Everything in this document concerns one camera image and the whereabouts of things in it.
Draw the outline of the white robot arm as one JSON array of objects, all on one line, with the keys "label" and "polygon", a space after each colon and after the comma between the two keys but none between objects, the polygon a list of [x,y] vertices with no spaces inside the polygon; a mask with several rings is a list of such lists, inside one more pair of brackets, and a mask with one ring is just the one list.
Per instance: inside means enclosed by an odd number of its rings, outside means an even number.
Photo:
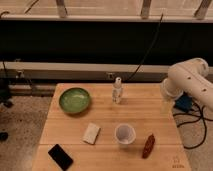
[{"label": "white robot arm", "polygon": [[208,63],[202,58],[173,64],[160,84],[161,94],[167,101],[171,101],[186,92],[213,111],[213,83],[206,79],[208,73]]}]

